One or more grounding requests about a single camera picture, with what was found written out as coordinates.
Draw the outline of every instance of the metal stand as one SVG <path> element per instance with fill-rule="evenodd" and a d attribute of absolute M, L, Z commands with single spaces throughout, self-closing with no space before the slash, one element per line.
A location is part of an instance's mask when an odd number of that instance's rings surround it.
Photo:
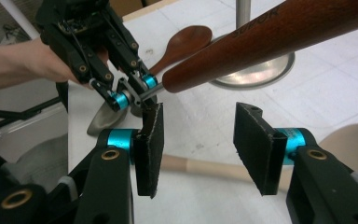
<path fill-rule="evenodd" d="M 237 29 L 250 20 L 251 0 L 237 0 Z M 289 73 L 295 62 L 295 54 L 290 53 L 265 63 L 245 68 L 225 77 L 217 78 L 213 84 L 230 88 L 254 88 L 276 81 Z"/>

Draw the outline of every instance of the finger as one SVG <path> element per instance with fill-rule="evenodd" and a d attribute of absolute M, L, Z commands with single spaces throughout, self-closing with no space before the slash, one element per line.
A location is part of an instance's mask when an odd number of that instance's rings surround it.
<path fill-rule="evenodd" d="M 105 46 L 99 46 L 95 52 L 97 53 L 98 57 L 103 61 L 103 63 L 107 65 L 107 61 L 109 60 L 109 52 L 107 51 Z"/>

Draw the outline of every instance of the wooden spoon handle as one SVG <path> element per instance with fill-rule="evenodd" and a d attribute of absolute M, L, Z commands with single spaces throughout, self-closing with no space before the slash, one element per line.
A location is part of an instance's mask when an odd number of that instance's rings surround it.
<path fill-rule="evenodd" d="M 287 0 L 167 71 L 179 92 L 358 29 L 358 1 Z"/>

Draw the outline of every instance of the wooden spoon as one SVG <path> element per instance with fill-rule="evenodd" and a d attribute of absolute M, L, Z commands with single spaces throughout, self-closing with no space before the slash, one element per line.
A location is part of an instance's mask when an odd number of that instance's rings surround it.
<path fill-rule="evenodd" d="M 176 33 L 168 42 L 162 58 L 150 68 L 152 75 L 158 74 L 168 65 L 179 62 L 211 43 L 212 31 L 206 26 L 188 26 Z"/>

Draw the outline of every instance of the metal pole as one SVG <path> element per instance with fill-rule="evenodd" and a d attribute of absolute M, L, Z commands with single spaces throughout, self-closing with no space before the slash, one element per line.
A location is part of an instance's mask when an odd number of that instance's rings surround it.
<path fill-rule="evenodd" d="M 25 18 L 24 14 L 14 5 L 11 0 L 0 0 L 2 6 L 13 17 L 13 19 L 19 24 L 19 26 L 27 33 L 31 39 L 37 39 L 39 33 L 33 27 L 33 25 Z"/>
<path fill-rule="evenodd" d="M 251 20 L 251 0 L 237 0 L 237 29 Z"/>

